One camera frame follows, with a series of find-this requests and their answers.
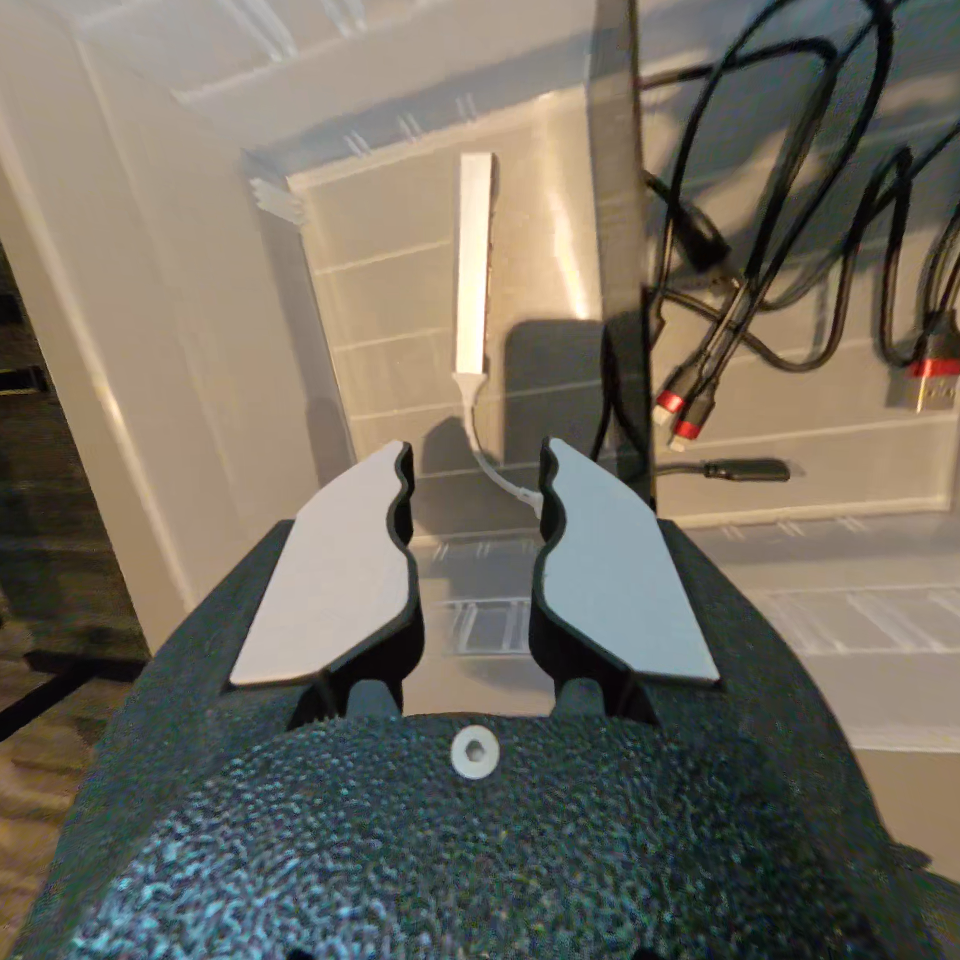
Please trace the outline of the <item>clear plastic bin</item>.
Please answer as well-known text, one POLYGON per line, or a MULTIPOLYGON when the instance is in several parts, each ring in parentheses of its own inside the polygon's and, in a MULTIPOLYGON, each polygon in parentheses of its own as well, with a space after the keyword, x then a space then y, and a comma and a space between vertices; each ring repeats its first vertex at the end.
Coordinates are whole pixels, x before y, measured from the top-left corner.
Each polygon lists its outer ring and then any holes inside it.
MULTIPOLYGON (((2 2, 2 234, 150 649, 352 461, 414 447, 418 712, 544 713, 534 519, 476 467, 453 383, 462 153, 500 196, 481 438, 535 485, 585 450, 601 325, 595 2, 2 2), (430 558, 434 567, 426 564, 430 558)), ((747 351, 684 527, 782 630, 856 749, 958 753, 958 412, 890 402, 881 223, 818 373, 747 351)))

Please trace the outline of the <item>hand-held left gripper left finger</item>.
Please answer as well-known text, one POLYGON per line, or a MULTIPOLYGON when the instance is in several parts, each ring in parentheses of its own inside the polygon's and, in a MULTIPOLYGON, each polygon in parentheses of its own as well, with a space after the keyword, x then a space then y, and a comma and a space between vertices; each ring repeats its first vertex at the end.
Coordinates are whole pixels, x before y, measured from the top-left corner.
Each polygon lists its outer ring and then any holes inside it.
POLYGON ((399 709, 425 650, 410 443, 392 440, 294 517, 229 674, 235 689, 318 685, 330 714, 376 681, 399 709))

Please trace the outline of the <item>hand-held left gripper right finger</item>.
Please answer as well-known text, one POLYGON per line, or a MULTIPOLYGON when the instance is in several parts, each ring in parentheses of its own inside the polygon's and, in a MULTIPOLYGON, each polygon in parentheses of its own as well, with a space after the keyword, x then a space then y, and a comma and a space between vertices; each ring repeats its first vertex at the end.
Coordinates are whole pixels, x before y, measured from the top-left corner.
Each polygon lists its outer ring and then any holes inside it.
POLYGON ((529 650, 554 712, 584 695, 607 716, 653 716, 646 687, 714 691, 721 674, 654 510, 559 438, 539 454, 529 650))

